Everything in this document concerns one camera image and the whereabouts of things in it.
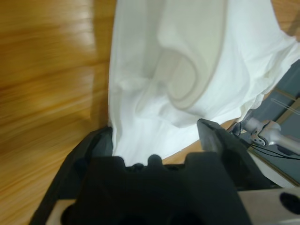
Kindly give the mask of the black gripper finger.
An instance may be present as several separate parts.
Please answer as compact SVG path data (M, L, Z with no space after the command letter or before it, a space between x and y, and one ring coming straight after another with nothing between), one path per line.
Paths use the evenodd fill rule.
M76 198L90 161L112 156L112 134L111 127L92 131L71 150L33 214L31 225L44 225L58 200Z
M237 189L272 188L272 181L263 175L239 138L210 120L199 119L197 129L202 149L219 156Z

